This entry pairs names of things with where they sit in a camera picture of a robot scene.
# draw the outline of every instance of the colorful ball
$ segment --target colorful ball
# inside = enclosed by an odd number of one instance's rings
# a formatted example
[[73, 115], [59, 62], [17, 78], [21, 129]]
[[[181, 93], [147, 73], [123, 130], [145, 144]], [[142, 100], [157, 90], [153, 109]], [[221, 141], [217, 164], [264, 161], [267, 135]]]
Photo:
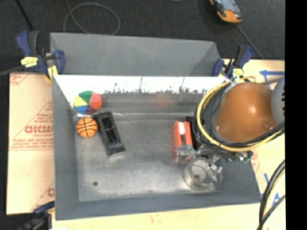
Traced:
[[76, 130], [81, 137], [89, 138], [94, 136], [98, 130], [98, 124], [93, 118], [84, 117], [78, 120]]
[[74, 99], [73, 107], [81, 114], [92, 114], [97, 112], [102, 105], [101, 96], [93, 91], [85, 91]]

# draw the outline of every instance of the black cable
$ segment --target black cable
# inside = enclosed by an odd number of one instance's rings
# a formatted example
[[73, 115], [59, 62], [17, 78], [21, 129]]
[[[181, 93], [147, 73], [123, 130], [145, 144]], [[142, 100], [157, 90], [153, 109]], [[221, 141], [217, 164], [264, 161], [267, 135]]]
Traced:
[[283, 202], [285, 198], [286, 195], [283, 195], [280, 199], [277, 200], [277, 202], [268, 210], [265, 216], [261, 219], [256, 230], [262, 230], [264, 223], [268, 220], [273, 211]]
[[17, 3], [17, 5], [18, 5], [18, 7], [19, 7], [19, 9], [20, 9], [20, 11], [21, 11], [21, 13], [23, 14], [25, 20], [27, 21], [30, 31], [34, 30], [34, 27], [33, 27], [32, 23], [30, 22], [30, 20], [29, 20], [29, 18], [28, 18], [28, 16], [27, 16], [27, 14], [26, 14], [26, 12], [25, 12], [25, 10], [24, 10], [22, 4], [20, 3], [19, 0], [15, 0], [15, 1], [16, 1], [16, 3]]
[[276, 168], [276, 170], [274, 171], [273, 175], [270, 178], [270, 181], [267, 185], [267, 187], [265, 188], [265, 191], [263, 193], [262, 199], [261, 199], [261, 203], [260, 203], [260, 209], [259, 209], [259, 222], [262, 221], [263, 219], [263, 211], [267, 202], [267, 199], [271, 193], [272, 187], [274, 186], [277, 178], [281, 175], [281, 173], [285, 170], [285, 160], [282, 161], [278, 167]]

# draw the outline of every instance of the blue clamp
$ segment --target blue clamp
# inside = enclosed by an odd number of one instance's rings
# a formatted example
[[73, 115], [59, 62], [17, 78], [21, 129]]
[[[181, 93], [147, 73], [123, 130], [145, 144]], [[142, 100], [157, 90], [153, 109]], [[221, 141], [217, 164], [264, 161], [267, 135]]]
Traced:
[[36, 50], [37, 36], [39, 31], [22, 31], [16, 36], [16, 43], [18, 48], [22, 51], [24, 58], [22, 60], [23, 71], [27, 72], [41, 72], [51, 78], [48, 69], [47, 61], [55, 60], [55, 66], [58, 74], [64, 70], [65, 59], [62, 50], [56, 50], [52, 55], [44, 57], [39, 55]]
[[222, 59], [218, 59], [213, 67], [212, 76], [217, 77], [221, 73], [223, 76], [228, 79], [233, 78], [233, 73], [235, 69], [240, 69], [243, 72], [243, 66], [251, 59], [254, 51], [248, 45], [238, 46], [238, 51], [235, 59], [230, 60], [229, 64], [224, 64]]

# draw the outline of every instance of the gray tray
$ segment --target gray tray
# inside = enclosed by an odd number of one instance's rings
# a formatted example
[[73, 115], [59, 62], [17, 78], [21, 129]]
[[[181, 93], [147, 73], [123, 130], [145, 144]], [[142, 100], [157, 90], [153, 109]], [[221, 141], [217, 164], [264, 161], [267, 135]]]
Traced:
[[104, 104], [98, 112], [112, 112], [126, 148], [119, 156], [109, 158], [100, 134], [84, 139], [75, 132], [71, 99], [80, 81], [73, 84], [71, 80], [72, 76], [58, 76], [53, 81], [56, 219], [260, 201], [249, 163], [218, 161], [224, 180], [205, 193], [190, 189], [183, 180], [184, 167], [173, 163], [172, 125], [193, 115], [203, 91], [101, 90]]

